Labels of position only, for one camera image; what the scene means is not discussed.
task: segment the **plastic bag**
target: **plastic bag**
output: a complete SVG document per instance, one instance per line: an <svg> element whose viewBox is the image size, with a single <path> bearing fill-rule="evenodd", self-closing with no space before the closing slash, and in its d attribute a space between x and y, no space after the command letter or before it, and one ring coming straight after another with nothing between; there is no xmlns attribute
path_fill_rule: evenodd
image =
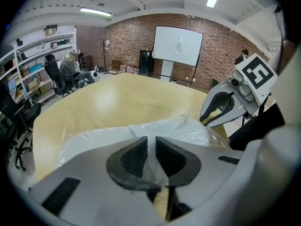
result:
<svg viewBox="0 0 301 226"><path fill-rule="evenodd" d="M199 146L218 146L229 149L227 140L223 139L211 128L205 127L200 122L191 119L193 114L192 110L166 120L126 127L91 130L74 136L64 131L55 168L62 166L72 157L84 151L135 137L147 136L148 159L143 168L143 178L163 186L168 182L168 178L156 159L156 137L170 137Z"/></svg>

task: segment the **black hair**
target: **black hair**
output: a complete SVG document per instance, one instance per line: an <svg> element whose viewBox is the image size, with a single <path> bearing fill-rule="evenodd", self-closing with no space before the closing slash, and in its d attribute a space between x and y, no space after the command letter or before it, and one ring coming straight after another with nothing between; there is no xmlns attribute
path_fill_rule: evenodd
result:
<svg viewBox="0 0 301 226"><path fill-rule="evenodd" d="M241 52L244 53L245 55L249 56L249 51L247 49L243 49Z"/></svg>

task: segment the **black refrigerator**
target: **black refrigerator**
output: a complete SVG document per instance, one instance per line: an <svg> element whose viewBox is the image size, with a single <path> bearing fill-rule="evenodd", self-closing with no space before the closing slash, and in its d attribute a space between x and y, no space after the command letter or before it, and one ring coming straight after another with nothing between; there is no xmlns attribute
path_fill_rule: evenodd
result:
<svg viewBox="0 0 301 226"><path fill-rule="evenodd" d="M154 60L152 59L152 51L140 50L139 74L152 77L154 70Z"/></svg>

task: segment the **pants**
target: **pants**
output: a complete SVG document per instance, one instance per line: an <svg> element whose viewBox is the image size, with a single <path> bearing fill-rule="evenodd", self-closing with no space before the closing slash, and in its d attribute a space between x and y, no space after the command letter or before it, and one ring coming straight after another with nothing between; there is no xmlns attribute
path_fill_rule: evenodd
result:
<svg viewBox="0 0 301 226"><path fill-rule="evenodd" d="M234 132L229 137L230 147L244 151L250 141L263 139L269 131L282 125L284 125L283 117L278 106L274 104Z"/></svg>
<svg viewBox="0 0 301 226"><path fill-rule="evenodd" d="M87 79L91 84L95 82L90 72L82 72L79 75L75 76L74 79L80 81Z"/></svg>

